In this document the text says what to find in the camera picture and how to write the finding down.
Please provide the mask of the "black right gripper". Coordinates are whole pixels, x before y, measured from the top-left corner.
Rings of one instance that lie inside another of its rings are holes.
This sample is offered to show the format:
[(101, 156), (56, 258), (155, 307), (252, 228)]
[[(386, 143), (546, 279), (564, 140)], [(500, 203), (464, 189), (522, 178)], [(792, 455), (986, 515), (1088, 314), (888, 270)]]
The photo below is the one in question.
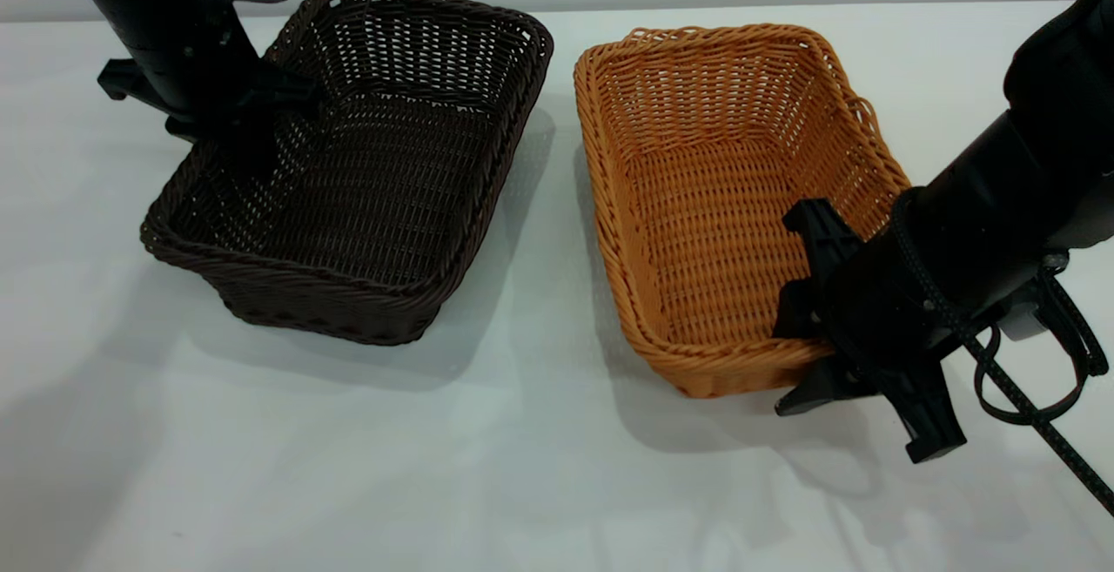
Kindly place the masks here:
[(821, 339), (833, 350), (776, 401), (776, 416), (883, 396), (909, 434), (911, 460), (962, 446), (944, 353), (934, 346), (939, 331), (895, 234), (863, 241), (825, 198), (799, 200), (783, 224), (801, 237), (809, 271), (781, 287), (773, 338)]

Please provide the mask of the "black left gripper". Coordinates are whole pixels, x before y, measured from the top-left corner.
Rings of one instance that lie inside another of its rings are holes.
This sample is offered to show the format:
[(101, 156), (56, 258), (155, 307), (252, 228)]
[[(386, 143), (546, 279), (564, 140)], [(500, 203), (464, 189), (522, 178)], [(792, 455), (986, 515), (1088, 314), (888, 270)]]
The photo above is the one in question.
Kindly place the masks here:
[(128, 50), (128, 59), (109, 60), (99, 72), (102, 91), (163, 112), (168, 134), (192, 145), (218, 140), (219, 175), (235, 182), (271, 180), (278, 167), (276, 118), (313, 118), (324, 96), (314, 77), (261, 57), (238, 22), (155, 33)]

